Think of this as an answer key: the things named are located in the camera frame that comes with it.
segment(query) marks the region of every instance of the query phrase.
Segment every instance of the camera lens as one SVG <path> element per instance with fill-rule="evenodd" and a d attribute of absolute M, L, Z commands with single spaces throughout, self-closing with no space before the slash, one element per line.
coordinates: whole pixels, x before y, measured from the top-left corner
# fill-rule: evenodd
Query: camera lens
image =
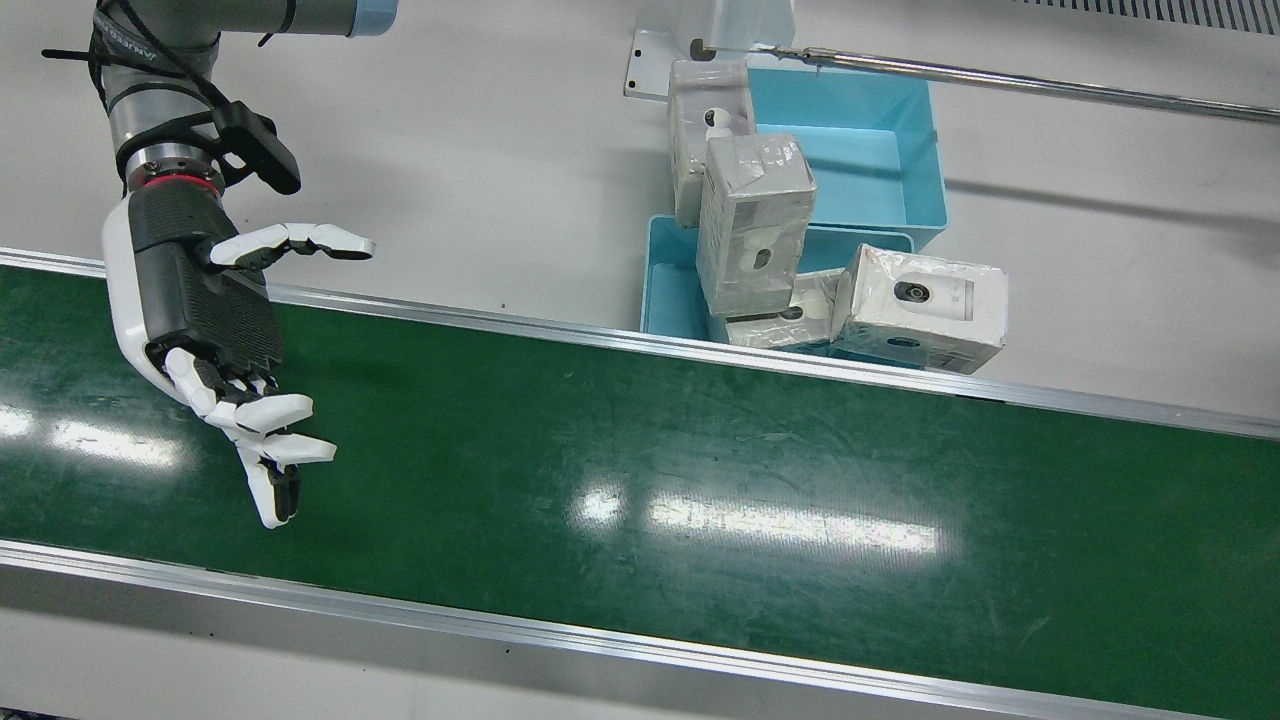
<path fill-rule="evenodd" d="M 893 286 L 893 297 L 905 302 L 928 302 L 929 288 L 920 283 L 900 282 Z"/>

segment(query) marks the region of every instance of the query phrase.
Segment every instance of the blue tray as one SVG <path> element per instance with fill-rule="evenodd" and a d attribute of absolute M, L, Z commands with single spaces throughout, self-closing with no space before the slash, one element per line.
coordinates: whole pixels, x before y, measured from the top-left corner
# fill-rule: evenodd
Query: blue tray
<path fill-rule="evenodd" d="M 845 268 L 861 243 L 911 252 L 910 236 L 895 232 L 824 228 L 810 225 L 796 270 L 813 273 Z M 649 219 L 649 252 L 645 259 L 644 301 L 640 329 L 646 333 L 689 340 L 709 340 L 707 301 L 698 282 L 698 228 L 682 229 L 672 215 Z"/>
<path fill-rule="evenodd" d="M 878 73 L 750 68 L 758 132 L 788 132 L 818 181 L 813 224 L 905 233 L 947 227 L 929 83 Z"/>

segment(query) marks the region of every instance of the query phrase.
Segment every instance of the box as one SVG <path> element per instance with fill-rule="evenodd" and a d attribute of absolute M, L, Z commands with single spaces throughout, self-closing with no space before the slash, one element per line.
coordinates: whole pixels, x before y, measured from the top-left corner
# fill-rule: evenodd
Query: box
<path fill-rule="evenodd" d="M 709 318 L 710 338 L 739 347 L 826 355 L 831 346 L 831 310 L 842 274 L 844 270 L 797 274 L 790 307 L 746 318 Z"/>
<path fill-rule="evenodd" d="M 796 273 L 832 268 L 844 272 L 864 242 L 886 250 L 911 251 L 911 238 L 905 234 L 809 225 Z M 707 301 L 694 268 L 696 258 L 696 229 L 678 227 L 672 215 L 649 218 L 640 332 L 687 340 L 709 338 Z"/>
<path fill-rule="evenodd" d="M 696 266 L 713 316 L 790 306 L 815 192 L 809 163 L 790 135 L 707 143 Z"/>
<path fill-rule="evenodd" d="M 755 133 L 746 63 L 677 60 L 671 64 L 668 92 L 676 222 L 684 228 L 696 228 L 703 208 L 708 133 L 713 137 Z"/>
<path fill-rule="evenodd" d="M 1005 346 L 1009 275 L 1000 268 L 859 249 L 840 278 L 832 346 L 969 374 Z"/>
<path fill-rule="evenodd" d="M 809 67 L 749 77 L 756 132 L 796 136 L 813 167 L 813 224 L 906 233 L 916 250 L 947 227 L 927 81 Z"/>

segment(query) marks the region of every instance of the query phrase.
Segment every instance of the metal rod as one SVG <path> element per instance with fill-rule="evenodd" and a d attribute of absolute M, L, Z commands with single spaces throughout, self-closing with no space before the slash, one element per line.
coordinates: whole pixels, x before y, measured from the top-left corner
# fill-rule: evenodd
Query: metal rod
<path fill-rule="evenodd" d="M 708 50 L 721 49 L 709 47 Z M 919 60 L 905 60 L 901 58 L 883 58 L 863 53 L 845 53 L 840 50 L 828 50 L 826 47 L 755 47 L 751 50 L 731 51 L 765 53 L 776 58 L 800 60 L 801 63 L 815 67 L 849 68 L 855 70 L 919 77 L 937 82 L 973 85 L 996 90 L 1012 90 L 1015 92 L 1028 92 L 1032 95 L 1107 102 L 1128 108 L 1148 108 L 1172 113 L 1212 115 L 1216 118 L 1230 118 L 1234 120 L 1280 124 L 1280 109 L 1276 108 L 1219 102 L 1216 100 L 1197 100 L 1194 97 L 1180 97 L 1178 95 L 1158 95 L 1153 92 L 1140 92 L 1137 90 L 1120 90 L 1102 85 L 1065 82 L 1030 76 L 1011 76 L 991 70 L 977 70 L 973 68 L 959 68 L 954 65 L 922 63 Z"/>

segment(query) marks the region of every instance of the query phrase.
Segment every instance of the plastic wrapped box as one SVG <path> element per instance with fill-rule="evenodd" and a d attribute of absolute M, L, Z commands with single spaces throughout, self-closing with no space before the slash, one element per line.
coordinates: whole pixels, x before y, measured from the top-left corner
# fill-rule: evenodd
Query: plastic wrapped box
<path fill-rule="evenodd" d="M 1005 346 L 1009 275 L 1000 268 L 863 245 L 840 278 L 832 347 L 969 374 Z"/>
<path fill-rule="evenodd" d="M 746 318 L 709 318 L 710 338 L 739 347 L 826 355 L 831 345 L 831 310 L 842 274 L 840 269 L 797 274 L 786 310 Z"/>
<path fill-rule="evenodd" d="M 746 63 L 678 60 L 671 64 L 667 122 L 671 127 L 671 179 L 676 222 L 698 227 L 703 205 L 707 140 L 755 133 Z"/>
<path fill-rule="evenodd" d="M 813 172 L 791 135 L 707 143 L 696 265 L 712 316 L 790 306 L 815 193 Z"/>

